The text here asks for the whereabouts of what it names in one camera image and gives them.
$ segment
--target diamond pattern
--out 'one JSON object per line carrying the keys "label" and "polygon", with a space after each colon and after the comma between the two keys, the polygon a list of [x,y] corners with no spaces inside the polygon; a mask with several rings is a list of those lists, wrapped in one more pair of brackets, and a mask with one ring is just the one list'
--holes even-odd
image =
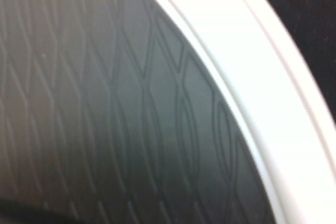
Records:
{"label": "diamond pattern", "polygon": [[0,198],[88,223],[275,223],[230,108],[154,0],[0,0],[0,169]]}

